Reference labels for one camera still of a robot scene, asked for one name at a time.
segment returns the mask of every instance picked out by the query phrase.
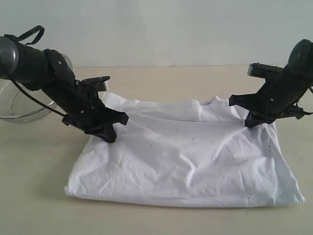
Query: beige table surface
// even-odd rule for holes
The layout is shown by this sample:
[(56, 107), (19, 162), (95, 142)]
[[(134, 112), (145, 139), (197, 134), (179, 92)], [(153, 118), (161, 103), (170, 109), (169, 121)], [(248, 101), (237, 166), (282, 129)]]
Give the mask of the beige table surface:
[[(78, 68), (78, 79), (110, 75), (129, 99), (205, 101), (254, 93), (247, 66)], [(304, 102), (313, 109), (313, 96)], [(283, 156), (306, 198), (283, 208), (186, 209), (82, 200), (63, 187), (88, 136), (55, 114), (30, 124), (0, 120), (0, 235), (313, 234), (313, 117), (276, 122)]]

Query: black strap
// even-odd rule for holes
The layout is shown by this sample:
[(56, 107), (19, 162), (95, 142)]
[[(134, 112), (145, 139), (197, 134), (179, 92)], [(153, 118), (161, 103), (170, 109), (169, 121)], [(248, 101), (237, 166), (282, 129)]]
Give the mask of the black strap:
[(34, 40), (31, 43), (26, 43), (26, 45), (34, 45), (41, 39), (41, 37), (43, 36), (43, 34), (45, 32), (45, 28), (42, 27), (41, 25), (38, 25), (38, 26), (32, 28), (31, 30), (27, 31), (26, 33), (23, 33), (20, 37), (16, 37), (16, 36), (11, 35), (11, 34), (5, 34), (4, 36), (6, 38), (12, 40), (12, 41), (20, 42), (20, 41), (25, 40), (26, 38), (30, 37), (31, 35), (33, 35), (37, 32), (38, 32), (38, 34), (36, 35)]

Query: wire mesh basket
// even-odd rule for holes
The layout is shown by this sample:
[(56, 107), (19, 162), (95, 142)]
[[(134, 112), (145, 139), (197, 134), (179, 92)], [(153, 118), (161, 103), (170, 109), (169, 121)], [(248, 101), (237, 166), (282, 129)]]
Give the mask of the wire mesh basket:
[[(43, 91), (29, 91), (20, 86), (43, 104), (55, 108), (57, 105)], [(51, 111), (25, 96), (11, 81), (0, 80), (0, 118), (15, 123), (39, 120)]]

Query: white cloth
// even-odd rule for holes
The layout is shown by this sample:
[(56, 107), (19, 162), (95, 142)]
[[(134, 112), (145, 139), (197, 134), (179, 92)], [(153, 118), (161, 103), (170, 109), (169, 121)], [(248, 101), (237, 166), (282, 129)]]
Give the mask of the white cloth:
[(247, 110), (213, 98), (204, 104), (126, 100), (115, 143), (91, 136), (65, 193), (85, 199), (175, 207), (260, 207), (303, 202), (283, 159), (274, 124), (248, 129)]

